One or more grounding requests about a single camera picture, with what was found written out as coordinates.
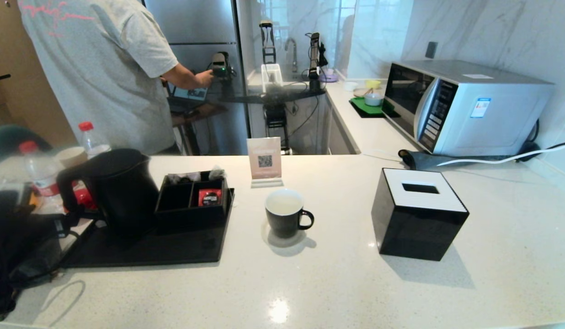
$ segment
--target black organizer box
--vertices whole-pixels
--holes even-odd
[[[203,189],[221,189],[220,203],[199,207],[199,190]],[[223,224],[228,216],[230,198],[227,180],[209,180],[209,171],[201,171],[201,181],[194,183],[172,184],[165,176],[155,208],[159,233],[174,233]]]

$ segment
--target microwave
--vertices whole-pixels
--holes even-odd
[[[431,154],[517,154],[554,91],[547,81],[460,60],[392,63],[383,111]]]

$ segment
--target microwave window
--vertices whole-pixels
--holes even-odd
[[[392,64],[386,87],[386,96],[410,113],[415,114],[416,107],[421,102],[421,97],[434,79],[430,75]]]

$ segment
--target black electric kettle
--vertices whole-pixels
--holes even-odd
[[[150,158],[138,150],[116,149],[57,175],[63,205],[75,218],[99,218],[117,235],[142,235],[155,224],[159,189],[149,174]],[[98,207],[98,216],[78,205],[73,181],[81,180]]]

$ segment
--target refrigerator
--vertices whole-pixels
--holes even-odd
[[[240,36],[235,0],[142,0],[161,27],[176,58],[187,69],[205,71],[217,52],[228,52],[236,71],[232,88],[235,96],[245,96]],[[193,126],[201,154],[248,154],[250,135],[247,106],[221,103],[222,86],[214,80],[207,100],[227,108],[222,114],[196,121]]]

